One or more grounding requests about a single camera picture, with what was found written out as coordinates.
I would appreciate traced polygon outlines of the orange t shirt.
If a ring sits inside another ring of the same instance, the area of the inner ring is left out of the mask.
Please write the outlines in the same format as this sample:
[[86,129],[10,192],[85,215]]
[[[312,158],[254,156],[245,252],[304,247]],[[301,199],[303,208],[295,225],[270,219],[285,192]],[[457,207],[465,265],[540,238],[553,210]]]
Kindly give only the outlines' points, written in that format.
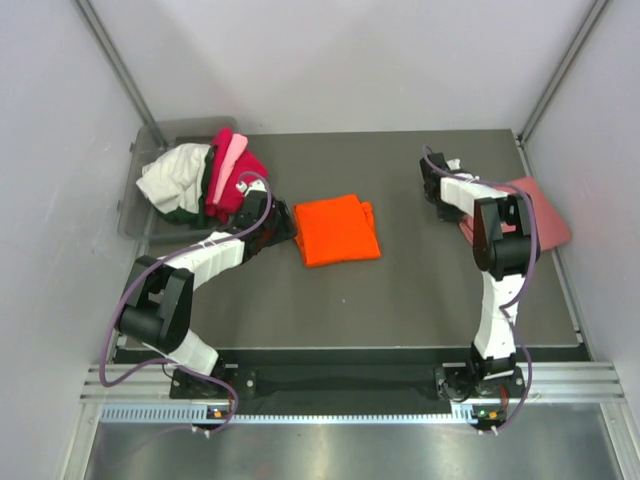
[[297,204],[294,218],[307,268],[381,257],[373,206],[355,194]]

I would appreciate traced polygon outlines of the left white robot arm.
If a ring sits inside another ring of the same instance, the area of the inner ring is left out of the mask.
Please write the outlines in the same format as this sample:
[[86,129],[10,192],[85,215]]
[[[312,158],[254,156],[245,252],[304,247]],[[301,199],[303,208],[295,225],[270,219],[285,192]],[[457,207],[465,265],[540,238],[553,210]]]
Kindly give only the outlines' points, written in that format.
[[227,374],[218,351],[191,329],[194,293],[262,250],[296,236],[286,202],[272,194],[263,176],[243,174],[236,187],[241,206],[223,229],[163,257],[135,260],[111,319],[112,331],[160,354],[149,365],[178,367],[209,397],[224,390]]

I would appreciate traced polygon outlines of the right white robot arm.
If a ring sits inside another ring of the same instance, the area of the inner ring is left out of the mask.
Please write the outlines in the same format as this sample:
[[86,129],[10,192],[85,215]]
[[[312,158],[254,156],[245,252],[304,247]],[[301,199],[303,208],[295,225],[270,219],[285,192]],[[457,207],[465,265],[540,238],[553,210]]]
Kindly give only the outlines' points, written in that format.
[[533,201],[521,188],[483,180],[430,148],[420,170],[425,197],[441,220],[472,221],[472,254],[483,293],[466,380],[473,393],[487,396],[516,374],[519,302],[540,255]]

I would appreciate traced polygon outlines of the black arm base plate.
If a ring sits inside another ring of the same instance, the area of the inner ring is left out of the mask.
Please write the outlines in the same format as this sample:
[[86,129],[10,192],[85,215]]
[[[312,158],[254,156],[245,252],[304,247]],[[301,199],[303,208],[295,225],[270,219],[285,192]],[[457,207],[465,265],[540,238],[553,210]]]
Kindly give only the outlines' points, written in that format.
[[218,376],[245,415],[446,413],[453,400],[491,401],[497,386],[473,393],[468,348],[224,349]]

